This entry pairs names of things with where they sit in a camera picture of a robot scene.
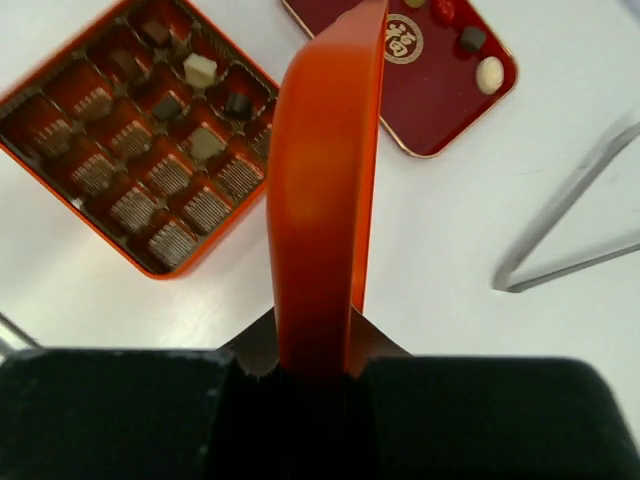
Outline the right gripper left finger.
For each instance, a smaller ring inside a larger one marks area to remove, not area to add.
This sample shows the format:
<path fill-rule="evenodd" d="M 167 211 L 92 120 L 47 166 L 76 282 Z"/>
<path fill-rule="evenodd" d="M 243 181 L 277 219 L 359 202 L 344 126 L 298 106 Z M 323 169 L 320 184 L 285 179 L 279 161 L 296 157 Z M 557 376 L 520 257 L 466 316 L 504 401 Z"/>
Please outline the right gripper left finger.
<path fill-rule="evenodd" d="M 216 350 L 22 349 L 1 366 L 5 479 L 266 479 L 279 473 L 262 315 Z"/>

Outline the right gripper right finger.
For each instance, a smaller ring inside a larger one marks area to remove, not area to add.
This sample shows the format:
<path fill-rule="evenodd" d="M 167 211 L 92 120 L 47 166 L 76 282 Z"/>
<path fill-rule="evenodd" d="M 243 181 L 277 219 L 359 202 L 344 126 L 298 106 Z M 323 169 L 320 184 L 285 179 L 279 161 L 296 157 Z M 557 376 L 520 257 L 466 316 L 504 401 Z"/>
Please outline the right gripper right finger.
<path fill-rule="evenodd" d="M 635 479 L 603 377 L 557 357 L 413 356 L 351 319 L 355 479 Z"/>

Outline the orange box lid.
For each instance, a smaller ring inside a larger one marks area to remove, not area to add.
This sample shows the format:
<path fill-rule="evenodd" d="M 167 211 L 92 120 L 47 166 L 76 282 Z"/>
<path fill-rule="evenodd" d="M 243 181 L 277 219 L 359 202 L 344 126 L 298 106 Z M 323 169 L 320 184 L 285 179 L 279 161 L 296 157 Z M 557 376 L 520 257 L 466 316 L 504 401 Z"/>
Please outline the orange box lid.
<path fill-rule="evenodd" d="M 306 383 L 336 384 L 347 370 L 387 11 L 361 2 L 316 35 L 290 62 L 276 103 L 266 215 L 279 359 Z"/>

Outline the tan chocolate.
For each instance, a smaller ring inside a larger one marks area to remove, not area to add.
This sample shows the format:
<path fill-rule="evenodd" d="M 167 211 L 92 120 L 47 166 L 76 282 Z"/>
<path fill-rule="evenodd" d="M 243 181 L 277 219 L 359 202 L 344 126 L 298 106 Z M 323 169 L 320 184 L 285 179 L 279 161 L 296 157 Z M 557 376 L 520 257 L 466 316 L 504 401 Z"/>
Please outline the tan chocolate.
<path fill-rule="evenodd" d="M 199 161 L 206 161 L 218 155 L 225 148 L 225 143 L 211 130 L 199 127 L 190 136 L 190 154 Z"/>

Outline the orange compartment chocolate box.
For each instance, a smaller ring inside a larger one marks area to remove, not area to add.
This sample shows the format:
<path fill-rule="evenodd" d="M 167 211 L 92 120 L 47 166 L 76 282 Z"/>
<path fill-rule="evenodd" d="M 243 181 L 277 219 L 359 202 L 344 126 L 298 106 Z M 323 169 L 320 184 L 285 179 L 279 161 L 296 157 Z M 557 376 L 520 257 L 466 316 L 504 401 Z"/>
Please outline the orange compartment chocolate box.
<path fill-rule="evenodd" d="M 217 62 L 206 89 L 185 80 Z M 230 93 L 253 101 L 228 118 Z M 1 147 L 144 274 L 186 272 L 263 190 L 278 85 L 188 1 L 120 1 L 1 100 Z M 199 162 L 190 136 L 225 143 Z"/>

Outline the dark chocolate piece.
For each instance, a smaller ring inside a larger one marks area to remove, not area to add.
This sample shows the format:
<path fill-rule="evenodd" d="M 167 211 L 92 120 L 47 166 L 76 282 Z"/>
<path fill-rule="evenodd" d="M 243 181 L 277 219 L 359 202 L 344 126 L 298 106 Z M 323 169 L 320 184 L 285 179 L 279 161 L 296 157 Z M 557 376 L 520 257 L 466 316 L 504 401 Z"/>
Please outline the dark chocolate piece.
<path fill-rule="evenodd" d="M 243 93 L 232 92 L 224 105 L 224 113 L 230 119 L 248 121 L 253 115 L 253 101 Z"/>

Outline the beige chocolate cube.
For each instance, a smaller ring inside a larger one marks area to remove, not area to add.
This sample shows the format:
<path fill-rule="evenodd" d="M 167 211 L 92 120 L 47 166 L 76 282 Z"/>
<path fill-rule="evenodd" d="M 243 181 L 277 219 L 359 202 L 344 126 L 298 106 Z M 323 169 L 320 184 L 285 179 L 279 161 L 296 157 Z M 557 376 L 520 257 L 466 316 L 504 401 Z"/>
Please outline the beige chocolate cube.
<path fill-rule="evenodd" d="M 191 53 L 183 61 L 185 80 L 194 88 L 206 89 L 215 84 L 217 67 L 216 61 Z"/>

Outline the dark round chocolate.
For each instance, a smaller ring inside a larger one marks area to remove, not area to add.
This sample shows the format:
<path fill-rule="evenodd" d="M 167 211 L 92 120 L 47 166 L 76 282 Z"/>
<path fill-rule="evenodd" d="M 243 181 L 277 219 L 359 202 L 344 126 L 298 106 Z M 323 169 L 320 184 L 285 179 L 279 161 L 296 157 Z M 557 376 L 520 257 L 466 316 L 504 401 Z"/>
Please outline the dark round chocolate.
<path fill-rule="evenodd" d="M 459 45 L 466 52 L 476 53 L 481 50 L 486 39 L 487 34 L 483 29 L 476 26 L 467 26 L 461 32 Z"/>

